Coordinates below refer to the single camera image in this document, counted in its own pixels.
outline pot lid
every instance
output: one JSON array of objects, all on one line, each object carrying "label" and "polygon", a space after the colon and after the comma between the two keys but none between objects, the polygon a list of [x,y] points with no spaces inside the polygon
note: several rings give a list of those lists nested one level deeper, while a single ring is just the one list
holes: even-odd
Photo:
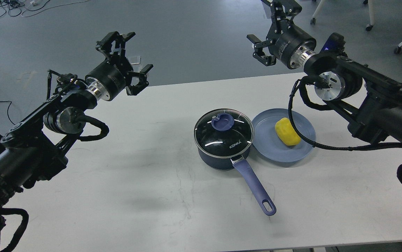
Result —
[{"label": "pot lid", "polygon": [[254,139],[251,120],[236,110],[218,109],[203,115],[195,125],[195,142],[209,156],[231,158],[244,153]]}]

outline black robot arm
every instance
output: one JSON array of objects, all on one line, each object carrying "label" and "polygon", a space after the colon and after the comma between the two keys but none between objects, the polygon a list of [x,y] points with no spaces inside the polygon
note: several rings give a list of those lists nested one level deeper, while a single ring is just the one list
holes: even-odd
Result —
[{"label": "black robot arm", "polygon": [[[287,0],[272,3],[261,1],[271,9],[271,27],[264,42],[255,35],[247,35],[254,44],[253,57],[266,66],[275,64],[276,59],[279,59],[289,69],[302,67],[308,75],[295,84],[290,95],[289,110],[292,108],[293,96],[299,90],[303,102],[308,107],[321,111],[335,110],[348,121],[348,130],[352,136],[370,145],[331,147],[313,142],[297,131],[300,137],[315,147],[329,150],[402,147],[402,83],[349,59],[344,52],[344,37],[337,33],[333,33],[321,51],[315,53],[313,50],[316,40],[293,22],[294,16],[301,11],[300,6],[297,7],[293,1]],[[265,47],[268,48],[270,56],[264,54]],[[363,80],[366,83],[367,96],[360,107],[344,102],[342,99],[361,89]],[[324,105],[310,101],[306,85],[314,86]],[[292,118],[290,121],[296,129]],[[380,143],[387,136],[393,136],[400,143]],[[402,183],[402,166],[399,166],[397,174]]]},{"label": "black robot arm", "polygon": [[[36,181],[50,180],[66,168],[66,153],[77,141],[94,141],[107,136],[109,128],[103,122],[84,114],[96,107],[100,99],[113,100],[123,89],[128,95],[137,95],[148,86],[148,64],[134,72],[126,58],[125,44],[135,33],[121,35],[111,32],[97,42],[96,49],[105,60],[82,80],[77,75],[61,75],[49,70],[47,100],[1,138],[5,150],[0,154],[0,231],[5,225],[2,215],[20,214],[23,221],[9,246],[12,251],[28,223],[28,214],[22,209],[5,209],[3,206],[23,188],[32,188]],[[57,88],[50,96],[52,75],[57,75]],[[139,83],[131,85],[132,78]],[[81,136],[86,123],[100,128],[100,134]],[[56,145],[43,133],[43,126],[65,135]]]}]

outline floor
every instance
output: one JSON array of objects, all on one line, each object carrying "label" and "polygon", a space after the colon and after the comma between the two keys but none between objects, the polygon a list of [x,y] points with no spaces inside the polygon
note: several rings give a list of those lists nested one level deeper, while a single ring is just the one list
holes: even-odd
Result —
[{"label": "floor", "polygon": [[[376,0],[375,26],[370,32],[365,31],[369,14],[362,0],[329,0],[315,25],[310,19],[319,1],[298,2],[303,10],[294,21],[316,38],[317,50],[332,32],[338,32],[345,37],[350,58],[402,82],[402,52],[393,53],[402,41],[402,1]],[[9,115],[17,123],[44,101],[48,69],[84,77],[103,60],[95,42],[114,30],[136,32],[127,43],[127,55],[140,56],[140,65],[154,64],[150,85],[300,72],[280,62],[264,67],[252,57],[246,35],[263,39],[269,27],[270,19],[258,0],[91,0],[29,18],[6,15],[0,19],[0,100],[12,101]],[[1,134],[12,127],[7,106],[0,103]],[[338,249],[402,252],[402,243]]]}]

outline saucepan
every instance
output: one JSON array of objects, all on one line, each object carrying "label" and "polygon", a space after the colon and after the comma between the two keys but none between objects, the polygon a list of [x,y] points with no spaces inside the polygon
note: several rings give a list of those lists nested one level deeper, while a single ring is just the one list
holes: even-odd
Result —
[{"label": "saucepan", "polygon": [[198,120],[193,135],[198,153],[206,164],[218,170],[235,168],[263,212],[268,216],[276,213],[273,201],[246,161],[254,140],[254,127],[247,116],[228,108],[212,110]]}]

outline plate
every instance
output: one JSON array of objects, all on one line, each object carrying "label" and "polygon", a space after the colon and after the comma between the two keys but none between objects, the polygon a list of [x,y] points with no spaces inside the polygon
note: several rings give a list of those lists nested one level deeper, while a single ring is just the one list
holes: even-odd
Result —
[{"label": "plate", "polygon": [[[313,125],[295,111],[292,112],[296,128],[308,139],[316,141]],[[299,161],[313,150],[313,146],[301,139],[295,146],[285,145],[278,137],[274,126],[282,118],[288,118],[288,110],[272,108],[258,114],[253,120],[255,135],[253,145],[260,154],[273,161],[289,163]]]}]

